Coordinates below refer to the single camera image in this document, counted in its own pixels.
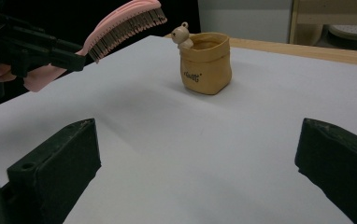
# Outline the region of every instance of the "small white bear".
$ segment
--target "small white bear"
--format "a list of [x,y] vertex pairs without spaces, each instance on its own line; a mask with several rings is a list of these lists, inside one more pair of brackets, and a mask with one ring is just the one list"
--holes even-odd
[[190,49],[193,47],[193,42],[190,39],[190,32],[188,31],[188,22],[183,22],[181,26],[172,31],[171,35],[173,42],[178,44],[179,49]]

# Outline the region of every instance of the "white tabletop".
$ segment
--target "white tabletop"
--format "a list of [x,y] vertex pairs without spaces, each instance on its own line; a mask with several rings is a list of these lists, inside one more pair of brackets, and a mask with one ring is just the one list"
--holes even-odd
[[102,168],[65,223],[351,223],[298,173],[303,118],[357,134],[357,65],[231,48],[219,94],[186,90],[179,50],[150,36],[0,105],[6,169],[95,118]]

